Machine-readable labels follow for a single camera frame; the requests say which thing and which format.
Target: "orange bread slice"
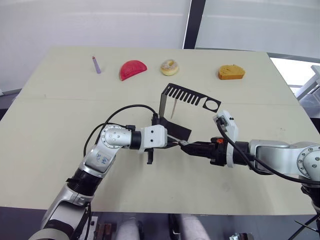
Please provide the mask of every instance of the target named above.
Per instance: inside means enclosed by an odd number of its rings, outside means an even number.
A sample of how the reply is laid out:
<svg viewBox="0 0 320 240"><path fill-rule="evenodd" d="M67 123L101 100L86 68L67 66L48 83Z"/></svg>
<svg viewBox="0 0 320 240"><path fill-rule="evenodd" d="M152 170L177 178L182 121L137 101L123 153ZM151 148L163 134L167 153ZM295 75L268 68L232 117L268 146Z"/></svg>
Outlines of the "orange bread slice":
<svg viewBox="0 0 320 240"><path fill-rule="evenodd" d="M237 65L223 65L219 69L218 77L221 80L242 79L245 73L245 70Z"/></svg>

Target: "purple stick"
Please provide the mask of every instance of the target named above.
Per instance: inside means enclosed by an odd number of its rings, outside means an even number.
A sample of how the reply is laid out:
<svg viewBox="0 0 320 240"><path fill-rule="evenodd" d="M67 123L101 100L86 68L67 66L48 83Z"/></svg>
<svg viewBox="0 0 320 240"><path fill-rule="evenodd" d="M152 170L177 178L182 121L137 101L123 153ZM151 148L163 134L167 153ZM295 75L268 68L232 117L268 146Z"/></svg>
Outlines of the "purple stick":
<svg viewBox="0 0 320 240"><path fill-rule="evenodd" d="M100 73L101 73L101 70L100 70L100 67L99 67L99 65L98 65L98 63L97 63L97 60L96 60L95 56L92 56L92 60L93 60L94 66L95 66L96 73L97 73L97 74L100 74Z"/></svg>

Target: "black bracket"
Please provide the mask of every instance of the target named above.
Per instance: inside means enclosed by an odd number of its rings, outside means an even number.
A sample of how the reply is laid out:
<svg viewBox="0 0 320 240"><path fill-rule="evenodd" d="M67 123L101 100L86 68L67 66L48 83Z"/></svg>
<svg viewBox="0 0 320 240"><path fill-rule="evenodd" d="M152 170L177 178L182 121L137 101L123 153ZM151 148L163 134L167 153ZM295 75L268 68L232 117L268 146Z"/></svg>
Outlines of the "black bracket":
<svg viewBox="0 0 320 240"><path fill-rule="evenodd" d="M165 114L165 108L166 108L166 102L167 102L167 96L172 97L174 99L180 100L180 101L186 101L187 103L194 104L195 106L198 106L199 102L201 99L206 98L203 108L207 109L211 112L217 112L221 101L216 100L212 97L209 97L207 95L204 95L200 92L196 92L193 90L190 90L188 88L185 88L183 86L179 86L173 83L169 83L166 88L163 90L161 93L161 99L160 99L160 107L159 107L159 116L160 118L163 118ZM208 101L214 101L217 104L216 109L211 109L207 107L207 102Z"/></svg>
<svg viewBox="0 0 320 240"><path fill-rule="evenodd" d="M148 160L147 160L146 164L152 164L154 161L154 149L147 148L144 151L148 153Z"/></svg>
<svg viewBox="0 0 320 240"><path fill-rule="evenodd" d="M178 140L188 141L190 134L191 134L190 129L183 127L183 126L180 126L178 124L175 124L173 122L170 122L167 119L165 119L164 117L160 117L159 124L166 128L169 136L174 137Z"/></svg>

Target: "white wall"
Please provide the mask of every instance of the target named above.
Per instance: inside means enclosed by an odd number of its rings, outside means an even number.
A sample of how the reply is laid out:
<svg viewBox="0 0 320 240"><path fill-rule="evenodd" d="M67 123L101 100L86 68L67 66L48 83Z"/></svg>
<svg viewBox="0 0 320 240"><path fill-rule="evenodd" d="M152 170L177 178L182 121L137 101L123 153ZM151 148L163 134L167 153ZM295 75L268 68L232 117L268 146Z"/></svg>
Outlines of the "white wall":
<svg viewBox="0 0 320 240"><path fill-rule="evenodd" d="M320 58L320 0L207 0L196 47Z"/></svg>
<svg viewBox="0 0 320 240"><path fill-rule="evenodd" d="M190 0L0 0L0 88L22 88L50 46L182 48Z"/></svg>

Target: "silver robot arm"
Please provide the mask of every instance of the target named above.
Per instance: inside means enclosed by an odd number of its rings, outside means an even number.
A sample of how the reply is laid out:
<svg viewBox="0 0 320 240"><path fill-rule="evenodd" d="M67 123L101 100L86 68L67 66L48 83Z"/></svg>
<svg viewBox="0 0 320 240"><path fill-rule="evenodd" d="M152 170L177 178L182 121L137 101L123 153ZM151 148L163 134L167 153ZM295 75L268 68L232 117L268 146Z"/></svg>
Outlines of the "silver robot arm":
<svg viewBox="0 0 320 240"><path fill-rule="evenodd" d="M94 198L101 180L106 176L120 148L146 149L167 145L167 129L152 125L133 131L119 125L106 125L97 145L83 158L74 176L67 180L46 211L41 230L29 240L73 240L81 233L87 221L86 207Z"/></svg>
<svg viewBox="0 0 320 240"><path fill-rule="evenodd" d="M213 119L215 123L217 119L222 120L223 131L238 145L239 130L230 113L223 110ZM283 141L251 140L247 146L244 152L251 156L253 166L261 172L271 173L256 159L281 174L299 175L305 179L320 181L320 144L318 143L302 141L288 144ZM234 166L235 158L239 158L236 150L227 144L226 163L228 167Z"/></svg>

